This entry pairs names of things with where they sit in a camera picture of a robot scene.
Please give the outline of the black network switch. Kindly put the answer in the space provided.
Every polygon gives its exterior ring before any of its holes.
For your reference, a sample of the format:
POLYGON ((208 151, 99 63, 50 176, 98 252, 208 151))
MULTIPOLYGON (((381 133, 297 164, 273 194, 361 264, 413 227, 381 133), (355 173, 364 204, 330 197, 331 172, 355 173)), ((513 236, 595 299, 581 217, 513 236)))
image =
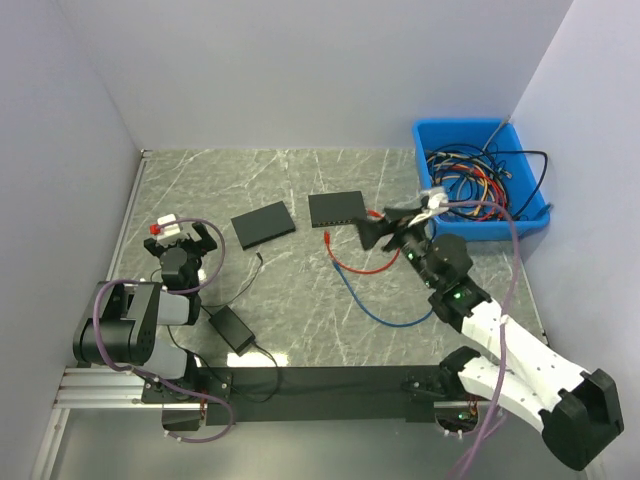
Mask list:
POLYGON ((367 218, 361 191, 312 194, 308 204, 313 228, 348 225, 367 218))
POLYGON ((296 231, 283 201, 236 216, 231 223, 243 250, 296 231))

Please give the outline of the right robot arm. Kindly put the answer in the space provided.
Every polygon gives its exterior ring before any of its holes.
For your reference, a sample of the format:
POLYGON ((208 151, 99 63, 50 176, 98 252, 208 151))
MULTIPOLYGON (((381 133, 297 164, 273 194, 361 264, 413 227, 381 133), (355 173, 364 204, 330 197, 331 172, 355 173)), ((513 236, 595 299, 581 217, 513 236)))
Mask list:
POLYGON ((435 315, 498 359, 461 347, 441 363, 440 387, 452 399, 468 393, 489 400, 531 425, 565 466, 585 469, 624 430, 618 389, 605 371, 585 368, 554 352, 507 313, 470 277, 465 240, 453 234, 428 238, 428 220, 447 210, 430 198, 417 209, 388 208, 379 220, 358 219, 361 245, 400 251, 432 289, 435 315))

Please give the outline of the black power adapter with cord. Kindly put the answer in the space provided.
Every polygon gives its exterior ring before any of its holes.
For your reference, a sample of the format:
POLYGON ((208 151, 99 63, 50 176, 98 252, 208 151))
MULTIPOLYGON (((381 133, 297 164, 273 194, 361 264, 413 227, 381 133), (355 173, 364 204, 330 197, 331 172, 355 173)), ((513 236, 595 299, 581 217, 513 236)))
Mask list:
POLYGON ((238 300, 239 297, 252 286, 258 274, 260 273, 260 270, 264 265, 264 258, 262 257, 260 252, 256 253, 256 257, 258 259, 258 266, 255 269, 255 272, 253 273, 251 279, 243 287, 240 288, 240 290, 234 297, 232 297, 224 304, 215 305, 215 308, 217 308, 217 311, 215 313, 210 313, 205 306, 203 306, 202 309, 209 315, 210 325, 216 330, 216 332, 222 337, 222 339, 227 343, 227 345, 236 355, 241 356, 247 349, 253 347, 273 363, 276 375, 275 385, 273 387, 273 390, 264 398, 255 398, 242 392, 236 387, 230 386, 230 389, 233 392, 240 395, 245 400, 251 403, 261 404, 271 400, 280 389, 282 382, 280 367, 275 357, 269 351, 258 345, 258 343, 256 342, 255 334, 240 319, 240 317, 232 311, 230 307, 230 305, 235 300, 238 300))

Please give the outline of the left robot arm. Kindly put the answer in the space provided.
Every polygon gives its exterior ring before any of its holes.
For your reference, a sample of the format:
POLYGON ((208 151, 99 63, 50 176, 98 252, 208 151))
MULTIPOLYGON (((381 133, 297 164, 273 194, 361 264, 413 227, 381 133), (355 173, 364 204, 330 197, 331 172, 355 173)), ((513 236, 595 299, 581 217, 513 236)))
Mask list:
POLYGON ((73 354, 80 363, 106 365, 117 372, 166 379, 176 400, 194 399, 201 377, 185 350, 157 338, 165 326, 192 326, 201 310, 200 279, 204 257, 225 252, 217 228, 204 219, 161 217, 150 226, 144 248, 159 261, 160 280, 111 280, 97 284, 73 338, 73 354))

